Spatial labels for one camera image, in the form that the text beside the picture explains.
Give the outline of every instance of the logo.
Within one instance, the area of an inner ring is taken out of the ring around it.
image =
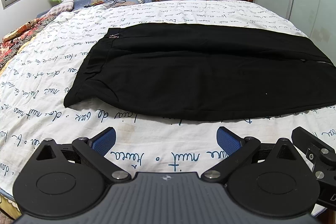
[[[165,175],[164,177],[162,177],[162,179],[164,179],[165,181],[171,180],[172,177],[169,175]]]

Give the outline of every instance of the bed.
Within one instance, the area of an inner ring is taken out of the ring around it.
[[[219,126],[265,143],[290,138],[292,130],[301,126],[336,145],[335,106],[220,122],[148,117],[98,99],[64,108],[63,99],[83,59],[108,28],[141,23],[260,28],[305,37],[275,13],[235,0],[166,1],[110,9],[100,5],[78,13],[61,13],[14,57],[0,77],[0,194],[14,201],[15,178],[43,139],[70,143],[107,127],[114,127],[117,133],[116,143],[105,157],[131,175],[139,171],[201,174],[226,157],[216,139]]]

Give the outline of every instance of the black cord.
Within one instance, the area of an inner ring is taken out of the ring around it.
[[[93,7],[93,6],[96,6],[96,5],[109,3],[111,1],[113,2],[113,4],[111,6],[113,6],[113,5],[117,4],[117,3],[125,3],[126,2],[126,0],[105,0],[105,1],[103,1],[101,3],[95,3],[95,4],[86,5],[86,6],[84,6],[84,8],[89,8],[89,7]]]

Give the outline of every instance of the white bedsheet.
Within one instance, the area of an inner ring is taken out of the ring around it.
[[[201,174],[223,159],[216,141],[219,126],[267,143],[290,138],[292,130],[302,126],[335,147],[334,106],[282,117],[222,122],[147,117],[98,99],[65,109],[63,98],[77,69],[107,29],[144,22],[229,25],[305,36],[289,21],[244,1],[168,1],[64,12],[14,58],[0,78],[0,188],[12,195],[15,178],[44,138],[70,143],[107,127],[115,128],[117,140],[106,158],[132,175],[137,171]]]

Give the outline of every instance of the floral blanket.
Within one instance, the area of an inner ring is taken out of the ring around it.
[[[7,34],[0,44],[0,70],[11,60],[21,46],[40,33],[56,16],[36,18]]]

